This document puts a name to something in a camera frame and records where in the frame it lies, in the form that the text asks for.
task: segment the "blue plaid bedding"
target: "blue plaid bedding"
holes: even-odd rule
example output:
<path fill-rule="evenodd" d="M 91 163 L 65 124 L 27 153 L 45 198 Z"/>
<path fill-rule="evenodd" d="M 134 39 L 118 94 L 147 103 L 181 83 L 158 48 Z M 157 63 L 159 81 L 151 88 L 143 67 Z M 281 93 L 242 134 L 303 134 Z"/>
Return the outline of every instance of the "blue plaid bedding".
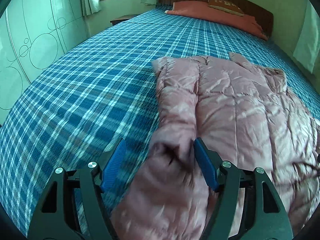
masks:
<path fill-rule="evenodd" d="M 271 42 L 164 10 L 156 8 L 80 44 L 44 71 L 12 108 L 0 128 L 0 202 L 23 234 L 55 168 L 83 167 L 122 137 L 127 155 L 104 199 L 109 211 L 120 201 L 157 128 L 151 61 L 159 57 L 228 59 L 232 51 L 255 64 L 282 68 L 288 85 L 320 118 L 319 94 Z"/>

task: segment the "wooden bedside table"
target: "wooden bedside table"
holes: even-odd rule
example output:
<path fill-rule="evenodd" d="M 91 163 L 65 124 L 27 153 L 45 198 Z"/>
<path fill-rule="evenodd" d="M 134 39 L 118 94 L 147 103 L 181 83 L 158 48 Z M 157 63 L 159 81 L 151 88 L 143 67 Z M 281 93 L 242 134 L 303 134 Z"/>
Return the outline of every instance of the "wooden bedside table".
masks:
<path fill-rule="evenodd" d="M 124 22 L 124 21 L 127 21 L 127 20 L 130 20 L 132 19 L 133 17 L 136 17 L 140 14 L 129 14 L 129 15 L 123 15 L 119 18 L 116 18 L 116 19 L 113 19 L 111 20 L 110 22 L 112 23 L 112 26 L 115 26 L 116 24 L 120 23 L 120 22 Z"/>

